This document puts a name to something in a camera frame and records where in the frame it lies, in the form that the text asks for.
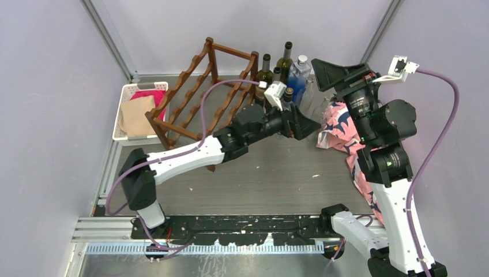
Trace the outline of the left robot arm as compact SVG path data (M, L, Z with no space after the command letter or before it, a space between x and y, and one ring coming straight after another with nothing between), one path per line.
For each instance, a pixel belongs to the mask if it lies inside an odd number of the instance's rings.
M260 106L242 108L231 123L199 142L163 152L131 151L119 173L129 209L142 219L148 234L161 238L168 231L156 185L199 167L217 165L248 153L249 146L275 134L303 140L321 127L292 104L265 113Z

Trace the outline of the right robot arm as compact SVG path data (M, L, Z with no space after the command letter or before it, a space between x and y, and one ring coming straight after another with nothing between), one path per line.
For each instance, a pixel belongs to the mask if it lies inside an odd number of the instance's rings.
M386 239L376 236L342 204L321 211L320 229L327 237L348 240L367 260L371 276L446 276L424 240L413 200L413 171L402 141L414 136L416 110L395 99L378 101L381 84L402 83L418 70L405 56L395 56L381 76L368 64L340 66L311 61L320 91L334 89L344 102L360 138L357 161L379 202Z

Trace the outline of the brown wooden wine rack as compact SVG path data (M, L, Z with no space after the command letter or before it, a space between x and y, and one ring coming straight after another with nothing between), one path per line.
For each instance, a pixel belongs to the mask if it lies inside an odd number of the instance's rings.
M257 51L246 53L215 43L213 38L207 37L202 51L193 56L189 68L179 74L176 84L166 91L162 103L145 114L164 149L174 149L179 138L182 136L193 141L202 139L203 134L209 135L212 131L217 130L219 123L223 125L230 123L231 118L240 108L254 102L256 85L226 83L225 86L229 88L229 91L225 95L224 100L218 102L217 107L209 108L213 112L210 126L204 127L204 130L199 132L193 132L188 129L194 117L199 112L207 110L201 103L204 99L203 93L197 103L190 108L187 118L183 119L181 123L177 123L180 114L193 100L194 95L202 87L202 84L207 78L210 80L210 85L215 85L224 80L218 73L216 58L218 51L247 61L246 68L238 75L239 79L254 80L257 76L259 60L259 53ZM186 93L181 92L180 89L182 86L206 57L208 58L208 62L205 71L197 77L192 88Z

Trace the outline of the clear tapered glass bottle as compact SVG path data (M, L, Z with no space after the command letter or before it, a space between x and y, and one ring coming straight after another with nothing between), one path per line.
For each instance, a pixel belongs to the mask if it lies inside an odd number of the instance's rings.
M314 77L310 76L305 83L304 93L302 95L301 103L299 105L300 111L304 115L308 115L312 101L314 98Z

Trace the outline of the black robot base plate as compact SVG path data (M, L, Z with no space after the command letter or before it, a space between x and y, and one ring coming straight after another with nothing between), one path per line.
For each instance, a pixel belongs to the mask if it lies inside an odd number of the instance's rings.
M341 239L321 215L174 215L149 232L164 242L202 246L259 246L267 239L274 246L306 246Z

